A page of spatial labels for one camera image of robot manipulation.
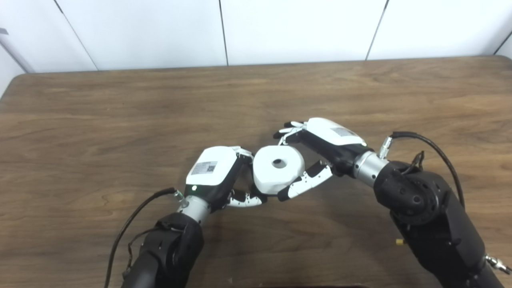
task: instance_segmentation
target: wooden table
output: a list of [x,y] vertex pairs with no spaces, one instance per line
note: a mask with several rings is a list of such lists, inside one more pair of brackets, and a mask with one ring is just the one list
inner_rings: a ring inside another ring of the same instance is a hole
[[[290,120],[321,116],[378,149],[393,130],[430,137],[454,163],[487,251],[512,264],[512,63],[504,57],[26,74],[0,101],[0,287],[100,287],[121,225],[175,186],[203,149],[275,144]],[[450,180],[415,140],[389,155]],[[308,164],[319,156],[301,149]],[[248,181],[240,181],[244,188]],[[140,213],[118,250],[175,200]],[[215,212],[188,284],[266,287],[363,283],[439,287],[373,192],[332,178],[288,202]],[[498,273],[505,286],[512,277]]]

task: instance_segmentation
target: robotic arm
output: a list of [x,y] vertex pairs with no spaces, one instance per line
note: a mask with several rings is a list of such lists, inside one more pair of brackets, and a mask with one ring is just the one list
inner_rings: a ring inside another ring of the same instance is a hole
[[[416,167],[386,159],[392,139],[402,136],[412,137],[410,132],[396,132],[377,154],[352,131],[327,119],[312,118],[286,123],[274,138],[281,138],[282,145],[303,143],[327,159],[328,164],[321,170],[326,177],[317,178],[314,185],[327,180],[329,167],[331,175],[348,175],[373,188],[377,201],[390,209],[393,222],[419,263],[444,288],[503,288],[490,268],[507,274],[510,268],[486,255],[480,235],[446,181],[438,174],[423,171],[421,164]],[[322,173],[316,173],[318,170],[317,163],[281,190],[279,200],[313,187],[310,178]]]
[[158,220],[148,232],[134,265],[123,273],[122,288],[183,288],[201,253],[201,225],[210,213],[227,205],[250,207],[265,198],[235,191],[233,184],[242,167],[251,166],[253,155],[241,147],[211,147],[203,151],[190,170],[185,195],[177,212]]

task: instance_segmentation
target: white wall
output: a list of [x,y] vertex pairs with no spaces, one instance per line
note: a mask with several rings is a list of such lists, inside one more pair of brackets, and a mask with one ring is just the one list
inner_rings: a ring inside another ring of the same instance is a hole
[[490,55],[512,31],[512,0],[385,5],[0,0],[0,44],[28,72],[60,72]]
[[57,0],[100,70],[226,65],[218,0]]
[[501,46],[500,50],[498,50],[497,55],[507,56],[512,59],[512,36],[508,38],[508,40]]
[[390,0],[368,59],[492,55],[510,31],[511,0]]
[[364,60],[386,0],[221,0],[230,65]]
[[53,0],[0,0],[0,43],[28,72],[96,70]]
[[13,60],[3,46],[0,45],[0,98],[12,78],[23,74],[23,69]]

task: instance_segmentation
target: white label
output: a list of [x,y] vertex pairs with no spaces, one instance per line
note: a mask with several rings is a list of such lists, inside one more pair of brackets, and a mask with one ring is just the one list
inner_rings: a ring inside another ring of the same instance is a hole
[[347,128],[344,128],[344,127],[335,127],[335,128],[331,128],[331,130],[336,132],[336,134],[338,134],[341,137],[357,136],[357,134],[355,134],[354,132],[352,132],[352,131],[348,130]]
[[212,174],[217,166],[217,161],[201,162],[197,163],[192,170],[192,175],[196,174]]

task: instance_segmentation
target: toilet paper roll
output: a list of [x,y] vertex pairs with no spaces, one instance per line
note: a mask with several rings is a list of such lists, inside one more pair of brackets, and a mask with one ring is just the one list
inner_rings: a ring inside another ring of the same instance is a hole
[[290,146],[266,146],[254,157],[254,184],[267,195],[276,195],[304,172],[302,154]]

